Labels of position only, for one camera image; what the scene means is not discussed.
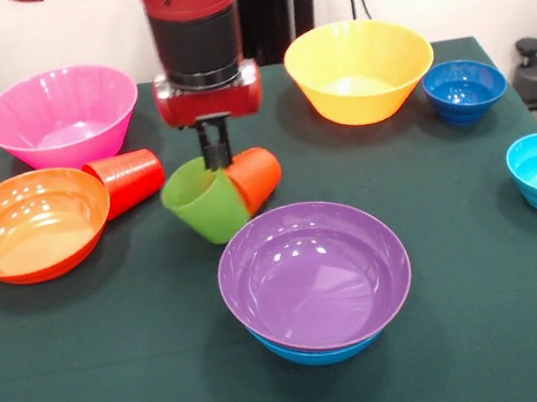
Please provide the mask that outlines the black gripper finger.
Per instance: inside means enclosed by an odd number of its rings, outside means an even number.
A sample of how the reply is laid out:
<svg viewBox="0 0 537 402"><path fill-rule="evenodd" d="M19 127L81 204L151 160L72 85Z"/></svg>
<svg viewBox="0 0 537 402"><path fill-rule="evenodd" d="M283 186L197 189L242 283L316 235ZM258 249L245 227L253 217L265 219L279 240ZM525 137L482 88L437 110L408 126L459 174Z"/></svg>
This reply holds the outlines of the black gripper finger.
<svg viewBox="0 0 537 402"><path fill-rule="evenodd" d="M199 145L204 159L204 165L207 170L215 171L216 164L213 158L213 151L208 138L207 124L203 120L198 120L195 123L195 129L198 133Z"/></svg>
<svg viewBox="0 0 537 402"><path fill-rule="evenodd" d="M220 151L220 164L221 166L229 166L232 164L232 151L230 150L229 136L227 130L226 116L218 116L213 120L218 130L218 150Z"/></svg>

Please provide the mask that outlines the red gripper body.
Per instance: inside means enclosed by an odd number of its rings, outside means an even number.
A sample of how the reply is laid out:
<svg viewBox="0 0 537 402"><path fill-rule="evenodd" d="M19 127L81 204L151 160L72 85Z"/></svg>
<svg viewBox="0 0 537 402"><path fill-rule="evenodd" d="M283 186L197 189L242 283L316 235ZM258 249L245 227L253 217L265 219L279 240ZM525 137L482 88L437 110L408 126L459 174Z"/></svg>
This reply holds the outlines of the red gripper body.
<svg viewBox="0 0 537 402"><path fill-rule="evenodd" d="M259 66L248 59L239 68L238 76L228 85L209 90L180 90L165 74L156 76L152 88L162 119L170 127L179 127L212 115L245 117L257 113L263 94Z"/></svg>

